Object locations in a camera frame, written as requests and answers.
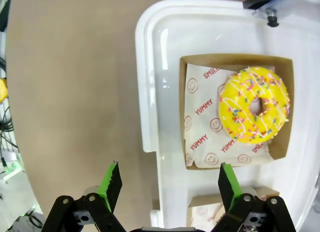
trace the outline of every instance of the green strip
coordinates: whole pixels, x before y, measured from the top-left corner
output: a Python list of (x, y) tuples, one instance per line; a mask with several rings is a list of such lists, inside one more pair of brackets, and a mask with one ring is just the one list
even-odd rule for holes
[(232, 198), (232, 202), (231, 202), (231, 205), (230, 205), (230, 209), (233, 207), (235, 201), (239, 198), (239, 196), (242, 195), (242, 189), (240, 187), (240, 184), (237, 180), (237, 177), (235, 175), (235, 172), (234, 170), (232, 169), (232, 166), (231, 164), (228, 164), (228, 163), (225, 163), (223, 165), (223, 170), (226, 174), (226, 177), (228, 178), (230, 184), (231, 184), (231, 188), (233, 190), (233, 198)]
[(111, 208), (110, 208), (110, 204), (109, 204), (108, 197), (107, 197), (107, 189), (108, 189), (110, 181), (111, 181), (112, 172), (113, 172), (114, 168), (116, 167), (117, 163), (118, 162), (115, 161), (115, 162), (113, 162), (113, 164), (111, 164), (109, 166), (109, 168), (106, 171), (106, 173), (102, 179), (102, 182), (98, 188), (98, 191), (97, 191), (98, 195), (100, 195), (101, 198), (104, 198), (106, 206), (108, 207), (110, 212), (111, 212)]

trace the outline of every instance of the black knob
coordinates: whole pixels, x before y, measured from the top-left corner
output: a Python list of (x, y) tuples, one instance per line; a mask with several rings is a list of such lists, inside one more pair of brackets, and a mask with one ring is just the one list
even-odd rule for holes
[(268, 23), (267, 23), (268, 26), (272, 28), (278, 27), (279, 23), (276, 16), (268, 16), (267, 20), (268, 20)]

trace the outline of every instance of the white printed paper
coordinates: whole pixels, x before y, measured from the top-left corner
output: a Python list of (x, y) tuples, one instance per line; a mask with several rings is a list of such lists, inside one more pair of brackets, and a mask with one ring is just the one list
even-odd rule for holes
[[(184, 138), (186, 166), (219, 168), (258, 165), (273, 161), (266, 143), (247, 145), (236, 142), (223, 129), (219, 119), (219, 97), (235, 71), (187, 65), (184, 93)], [(251, 109), (259, 110), (258, 100)]]

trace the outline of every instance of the yellow icing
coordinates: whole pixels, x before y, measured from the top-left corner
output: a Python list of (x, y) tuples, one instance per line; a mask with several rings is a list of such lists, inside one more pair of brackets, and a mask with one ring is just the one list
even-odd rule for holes
[[(250, 112), (251, 102), (262, 100), (262, 113)], [(249, 67), (231, 76), (221, 93), (219, 117), (225, 131), (245, 144), (259, 144), (277, 135), (288, 121), (290, 99), (286, 86), (273, 71)]]

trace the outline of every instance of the clear plastic piece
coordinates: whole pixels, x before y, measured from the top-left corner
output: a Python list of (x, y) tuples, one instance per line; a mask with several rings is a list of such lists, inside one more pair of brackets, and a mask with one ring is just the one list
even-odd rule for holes
[(272, 0), (253, 12), (253, 16), (267, 19), (270, 16), (281, 20), (290, 15), (319, 21), (320, 0)]

